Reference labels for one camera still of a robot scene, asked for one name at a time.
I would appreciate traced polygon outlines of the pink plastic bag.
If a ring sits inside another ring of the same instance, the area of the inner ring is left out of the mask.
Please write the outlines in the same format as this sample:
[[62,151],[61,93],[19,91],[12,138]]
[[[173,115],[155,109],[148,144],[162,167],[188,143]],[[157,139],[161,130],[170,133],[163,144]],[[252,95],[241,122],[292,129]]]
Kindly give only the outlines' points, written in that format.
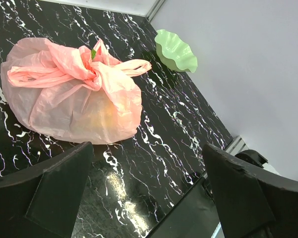
[[142,92],[133,78],[150,69],[143,59],[113,57],[102,40],[90,49],[23,38],[1,64],[0,77],[7,103],[24,127],[99,145],[137,133]]

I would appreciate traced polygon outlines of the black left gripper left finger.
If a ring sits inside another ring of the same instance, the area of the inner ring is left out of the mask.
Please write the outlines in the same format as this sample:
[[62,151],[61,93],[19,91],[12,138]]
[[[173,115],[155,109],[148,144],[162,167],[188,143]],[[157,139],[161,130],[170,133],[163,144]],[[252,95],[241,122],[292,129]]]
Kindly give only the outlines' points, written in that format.
[[0,238],[69,238],[94,158],[90,142],[0,177]]

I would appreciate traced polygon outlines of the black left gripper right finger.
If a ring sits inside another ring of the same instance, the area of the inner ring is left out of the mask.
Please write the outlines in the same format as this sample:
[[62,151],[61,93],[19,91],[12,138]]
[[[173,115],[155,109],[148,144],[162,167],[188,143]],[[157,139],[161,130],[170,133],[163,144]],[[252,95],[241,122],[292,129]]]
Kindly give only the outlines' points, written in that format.
[[202,154],[226,238],[298,238],[298,181],[212,144]]

